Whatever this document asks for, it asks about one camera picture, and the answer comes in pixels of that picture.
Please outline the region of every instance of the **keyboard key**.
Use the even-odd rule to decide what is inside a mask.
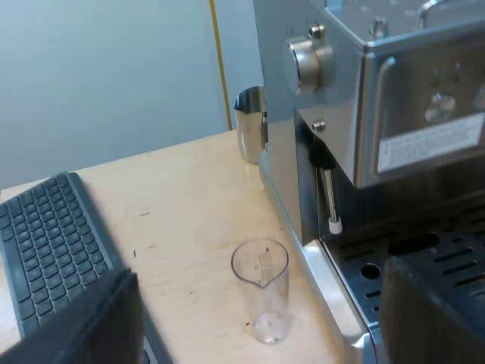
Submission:
[[[39,266],[39,261],[37,260],[37,258],[27,260],[25,262],[25,265],[24,265],[26,271],[31,271],[32,269],[37,268],[38,266]]]
[[[38,240],[34,240],[33,245],[35,246],[36,249],[40,249],[43,246],[47,245],[48,241],[46,237],[41,237]]]
[[[37,278],[32,282],[30,282],[30,289],[32,290],[32,292],[37,292],[38,290],[41,290],[44,287],[45,287],[45,282],[44,282],[44,278],[42,277]]]
[[[88,253],[85,250],[74,255],[74,263],[80,264],[88,259]]]
[[[52,263],[54,263],[54,256],[52,254],[40,259],[40,266],[43,268],[49,267]]]
[[[43,237],[45,235],[45,231],[44,229],[42,229],[41,227],[38,228],[37,230],[34,230],[32,232],[32,238],[34,240],[37,240],[37,239],[40,239],[41,237]]]
[[[73,245],[71,245],[69,247],[69,251],[73,255],[76,254],[76,253],[78,253],[78,252],[80,252],[83,249],[84,249],[84,245],[80,241],[78,241],[77,243],[74,243]]]
[[[59,220],[59,224],[62,227],[65,227],[65,226],[72,224],[72,223],[73,223],[73,219],[70,216],[65,216],[61,220]]]
[[[83,211],[81,209],[74,209],[73,210],[73,218],[79,218],[83,215]]]
[[[40,220],[35,220],[31,224],[29,224],[30,231],[40,229],[41,227],[42,227],[42,222]]]
[[[39,213],[41,214],[45,214],[47,211],[51,211],[51,210],[52,210],[52,205],[49,202],[44,203],[39,207]]]
[[[50,278],[58,273],[58,267],[56,264],[52,264],[46,269],[44,269],[44,278]]]
[[[67,238],[67,245],[72,245],[81,239],[81,236],[78,233],[74,233],[69,235]]]
[[[56,186],[49,187],[49,188],[47,189],[47,194],[48,194],[49,196],[52,196],[54,193],[57,193],[57,192],[59,192],[59,191],[60,191],[60,189],[59,189],[59,187],[56,185]]]
[[[30,232],[29,231],[23,231],[20,234],[17,235],[17,241],[19,243],[22,243],[23,241],[27,240],[30,238]]]
[[[37,205],[40,206],[39,209],[44,208],[44,209],[46,209],[46,211],[50,210],[50,208],[47,209],[46,207],[43,207],[45,205],[49,205],[49,206],[51,205],[50,202],[49,202],[49,198],[47,196],[39,197],[39,199],[36,202],[37,202]]]
[[[12,220],[12,222],[14,223],[14,225],[22,224],[24,221],[25,221],[25,217],[23,215],[18,215],[17,217],[15,217]]]
[[[64,296],[59,300],[54,301],[54,309],[56,313],[58,313],[62,309],[65,309],[67,306],[69,306],[69,300],[67,299],[67,296]]]
[[[39,220],[40,217],[39,217],[39,214],[37,213],[37,211],[35,212],[32,212],[31,214],[28,214],[27,215],[27,222],[33,222],[35,220]]]
[[[60,256],[63,256],[65,253],[67,253],[67,251],[68,250],[67,250],[66,244],[62,244],[54,249],[54,256],[58,258]]]
[[[20,233],[23,233],[25,230],[27,230],[27,224],[25,222],[23,222],[22,224],[14,227],[14,231],[15,231],[15,234],[20,234]]]
[[[44,288],[43,290],[40,290],[38,292],[35,292],[33,294],[33,302],[41,303],[43,300],[46,300],[49,297],[49,294],[47,293],[47,290]]]
[[[6,203],[0,205],[0,216],[8,214],[8,208]]]
[[[48,320],[52,319],[55,316],[54,311],[49,311],[45,315],[39,318],[39,322],[41,325],[44,325]]]
[[[22,253],[22,260],[26,262],[27,260],[32,259],[34,256],[36,256],[36,251],[34,248],[30,248]]]
[[[5,215],[0,217],[0,229],[6,228],[10,225],[10,216]]]
[[[47,233],[47,237],[50,240],[54,239],[58,235],[61,235],[61,229],[59,229],[58,227],[54,227],[52,230],[49,230]]]
[[[87,234],[86,236],[83,237],[83,243],[91,244],[94,241],[94,235],[92,233]]]
[[[47,212],[42,214],[42,221],[44,221],[44,222],[49,221],[52,218],[55,218],[54,212],[52,212],[52,211],[47,211]]]
[[[45,188],[43,185],[41,184],[38,184],[37,186],[35,186],[33,189],[32,189],[32,192],[33,192],[33,196],[38,199],[40,196],[44,196],[45,195]]]
[[[100,262],[103,260],[103,255],[101,254],[101,252],[96,252],[91,255],[91,260],[93,263]]]
[[[61,186],[61,187],[67,186],[69,184],[69,180],[63,174],[59,174],[57,176],[57,180],[58,180],[59,186]]]
[[[55,214],[58,216],[58,218],[63,218],[64,216],[69,215],[69,210],[64,207],[63,209],[57,211]]]
[[[83,225],[79,228],[79,234],[81,235],[86,235],[91,232],[91,228],[89,227],[88,224]]]
[[[7,226],[2,229],[2,240],[7,241],[14,237],[14,229],[12,226]]]
[[[55,178],[51,177],[48,180],[45,180],[44,184],[45,184],[45,187],[49,188],[49,187],[55,186],[58,183],[56,182]]]
[[[96,278],[96,273],[94,271],[88,271],[87,273],[81,275],[81,282],[83,282],[85,286],[88,286],[95,281]]]
[[[69,202],[67,205],[69,206],[70,210],[74,210],[79,207],[79,203],[76,200]]]
[[[85,223],[86,223],[86,218],[84,216],[81,216],[80,218],[77,218],[76,219],[76,225],[79,227],[79,226],[83,226]]]
[[[45,315],[49,311],[52,311],[52,304],[50,300],[43,300],[39,305],[37,305],[37,313],[39,316]]]
[[[51,247],[49,245],[46,245],[46,246],[43,246],[42,248],[40,248],[38,251],[37,251],[37,256],[39,258],[43,258],[45,256],[48,256],[50,253],[52,253],[51,251]]]
[[[71,262],[72,262],[72,259],[70,258],[69,254],[64,254],[61,258],[58,258],[59,268],[62,268],[65,265],[68,265]]]
[[[29,298],[29,286],[27,285],[25,274],[23,273],[23,269],[21,268],[22,261],[20,260],[20,253],[18,252],[15,239],[4,242],[3,259],[8,262],[8,266],[16,268],[14,270],[15,274],[12,274],[11,278],[13,283],[12,286],[15,291],[15,296],[17,296],[17,301],[20,302]]]
[[[143,350],[142,359],[139,362],[140,364],[150,364],[150,357],[146,350]]]
[[[13,199],[9,199],[7,201],[8,211],[10,211],[10,217],[14,218],[17,215],[20,215],[22,211],[22,205],[20,204],[20,200],[18,197],[14,197]]]
[[[25,240],[22,243],[18,244],[18,249],[23,253],[26,250],[30,249],[32,247],[32,240]]]
[[[74,193],[71,192],[71,193],[66,194],[65,199],[68,202],[72,202],[76,199],[76,197],[75,197]]]
[[[53,301],[56,301],[57,299],[61,298],[62,296],[65,296],[66,290],[62,285],[57,286],[53,290],[51,290],[51,298]]]
[[[79,272],[80,275],[83,275],[84,273],[86,273],[87,271],[90,271],[91,269],[92,269],[92,265],[89,260],[82,262],[77,267],[77,271]]]
[[[34,204],[28,205],[26,208],[23,209],[23,213],[25,215],[31,214],[32,212],[35,212],[35,211],[37,211],[37,206],[35,206]]]
[[[55,204],[54,204],[54,211],[58,211],[60,209],[62,209],[63,207],[66,207],[66,203],[64,201],[57,201]]]
[[[60,275],[55,275],[53,277],[50,277],[47,280],[47,288],[49,290],[52,290],[52,289],[56,288],[61,283],[62,283],[61,276]]]
[[[68,292],[67,292],[67,295],[69,296],[69,300],[72,300],[74,299],[74,297],[77,297],[79,296],[81,293],[83,292],[83,286],[81,286],[80,284],[77,285],[76,287],[73,287],[71,288]]]
[[[73,192],[73,189],[72,189],[72,188],[70,188],[70,186],[66,186],[66,187],[64,187],[64,188],[63,188],[61,191],[62,191],[62,194],[63,194],[63,195],[67,195],[68,193]]]
[[[55,218],[52,218],[45,223],[45,229],[47,231],[55,228],[56,226],[58,226],[58,221]]]
[[[99,250],[98,244],[96,242],[89,244],[86,246],[86,249],[88,250],[89,254],[93,254],[94,252],[97,252]]]
[[[76,225],[69,224],[68,226],[62,228],[62,232],[64,233],[65,236],[69,236],[72,233],[76,232]]]
[[[42,275],[42,272],[41,272],[40,268],[37,267],[37,268],[27,272],[27,280],[29,282],[31,282],[34,279],[37,279],[38,277],[40,277],[41,275]]]
[[[27,320],[22,321],[23,332],[25,335],[30,335],[39,328],[36,316],[30,316]]]
[[[77,275],[71,275],[64,280],[64,284],[66,285],[67,289],[78,285],[79,282],[80,282],[80,280],[79,280],[79,277]]]
[[[51,240],[52,249],[55,249],[62,244],[64,244],[64,237],[62,235],[59,235]]]
[[[65,267],[61,268],[61,277],[67,278],[72,275],[76,269],[74,268],[73,264],[66,265]]]
[[[22,206],[26,207],[33,203],[33,196],[30,191],[25,191],[20,195],[20,202],[22,202]]]
[[[106,264],[106,262],[99,262],[98,264],[96,264],[95,269],[98,275],[102,275],[103,273],[108,271],[108,265]]]
[[[54,203],[54,202],[57,202],[57,201],[61,201],[61,200],[62,200],[62,194],[60,192],[54,193],[51,196],[51,203]]]

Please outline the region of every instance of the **espresso machine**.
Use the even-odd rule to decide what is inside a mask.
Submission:
[[[389,257],[417,252],[456,294],[485,297],[485,2],[254,7],[265,188],[346,362],[388,362]]]

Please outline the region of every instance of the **drip tray grate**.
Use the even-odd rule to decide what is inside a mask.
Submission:
[[[444,287],[485,302],[485,199],[473,202],[325,240],[369,328],[377,325],[382,272],[390,256],[413,254]]]

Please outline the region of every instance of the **metal grate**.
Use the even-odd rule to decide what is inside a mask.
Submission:
[[[391,256],[424,259],[437,279],[485,302],[485,199],[421,212],[326,241],[369,328],[378,325],[381,272]]]

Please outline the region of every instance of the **white wall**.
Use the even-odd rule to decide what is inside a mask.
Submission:
[[[236,127],[236,97],[244,89],[263,84],[255,11],[252,0],[214,0],[214,4],[221,35],[231,121]]]
[[[226,124],[207,1],[2,2],[0,188]]]

